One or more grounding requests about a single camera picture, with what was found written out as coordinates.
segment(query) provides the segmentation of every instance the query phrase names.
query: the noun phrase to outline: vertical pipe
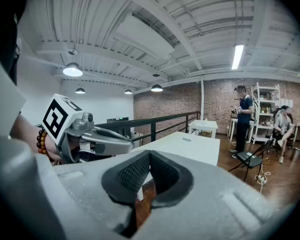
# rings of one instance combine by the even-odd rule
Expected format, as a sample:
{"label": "vertical pipe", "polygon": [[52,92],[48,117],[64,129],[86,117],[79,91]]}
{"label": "vertical pipe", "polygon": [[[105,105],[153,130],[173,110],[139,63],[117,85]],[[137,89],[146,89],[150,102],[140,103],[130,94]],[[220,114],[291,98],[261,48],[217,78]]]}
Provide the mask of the vertical pipe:
{"label": "vertical pipe", "polygon": [[205,88],[204,88],[204,78],[201,77],[201,116],[200,116],[200,120],[204,119],[204,108],[205,108]]}
{"label": "vertical pipe", "polygon": [[186,115],[186,116],[185,116],[185,133],[186,133],[186,134],[188,133],[188,119],[189,119],[189,116]]}
{"label": "vertical pipe", "polygon": [[156,141],[156,123],[151,123],[151,142]]}

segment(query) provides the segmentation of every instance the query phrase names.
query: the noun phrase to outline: dark jeans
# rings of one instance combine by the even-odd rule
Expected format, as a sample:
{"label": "dark jeans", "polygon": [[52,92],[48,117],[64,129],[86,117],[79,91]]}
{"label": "dark jeans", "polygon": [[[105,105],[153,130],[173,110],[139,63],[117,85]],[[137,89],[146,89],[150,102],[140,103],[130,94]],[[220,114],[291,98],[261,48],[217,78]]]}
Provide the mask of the dark jeans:
{"label": "dark jeans", "polygon": [[238,153],[245,151],[245,144],[246,144],[246,134],[249,129],[249,123],[242,123],[238,122],[236,126],[236,148]]}

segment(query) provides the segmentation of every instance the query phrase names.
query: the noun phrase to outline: hand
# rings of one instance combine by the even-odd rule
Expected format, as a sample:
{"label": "hand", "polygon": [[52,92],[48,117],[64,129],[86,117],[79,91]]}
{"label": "hand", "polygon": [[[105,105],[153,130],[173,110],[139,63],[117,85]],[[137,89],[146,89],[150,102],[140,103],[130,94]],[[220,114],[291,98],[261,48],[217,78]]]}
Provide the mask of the hand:
{"label": "hand", "polygon": [[[79,147],[79,138],[77,137],[68,137],[69,140],[69,147],[71,150],[74,150],[75,148]],[[45,148],[48,152],[49,157],[51,157],[55,161],[61,161],[62,158],[59,156],[55,142],[51,139],[49,135],[45,137]]]}
{"label": "hand", "polygon": [[241,112],[242,112],[242,107],[239,106],[239,107],[237,108],[237,113],[238,113],[238,114],[241,114]]}

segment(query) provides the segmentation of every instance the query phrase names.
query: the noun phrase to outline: white ceiling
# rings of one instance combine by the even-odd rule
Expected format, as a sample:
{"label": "white ceiling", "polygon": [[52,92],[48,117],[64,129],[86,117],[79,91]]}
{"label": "white ceiling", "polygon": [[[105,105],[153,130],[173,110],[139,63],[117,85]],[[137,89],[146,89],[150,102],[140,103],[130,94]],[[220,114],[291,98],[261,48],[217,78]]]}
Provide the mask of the white ceiling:
{"label": "white ceiling", "polygon": [[[129,12],[174,45],[170,60],[115,39]],[[23,17],[20,32],[32,56],[62,81],[72,79],[64,65],[77,62],[83,81],[134,90],[230,73],[300,82],[300,28],[278,0],[29,0]],[[244,44],[244,54],[231,71],[236,44]],[[69,55],[74,47],[78,55]]]}

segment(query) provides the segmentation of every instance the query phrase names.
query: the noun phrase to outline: seated person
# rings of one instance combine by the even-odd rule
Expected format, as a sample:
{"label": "seated person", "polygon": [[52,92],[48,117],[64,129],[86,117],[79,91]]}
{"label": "seated person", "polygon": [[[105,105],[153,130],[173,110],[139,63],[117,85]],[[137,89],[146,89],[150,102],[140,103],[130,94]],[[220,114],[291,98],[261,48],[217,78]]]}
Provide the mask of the seated person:
{"label": "seated person", "polygon": [[284,162],[284,153],[286,149],[287,139],[291,136],[294,131],[294,126],[291,123],[291,119],[288,116],[288,106],[282,106],[280,111],[276,113],[274,117],[274,129],[277,130],[279,136],[281,137],[278,140],[278,144],[281,147],[281,156],[279,158],[279,163]]}

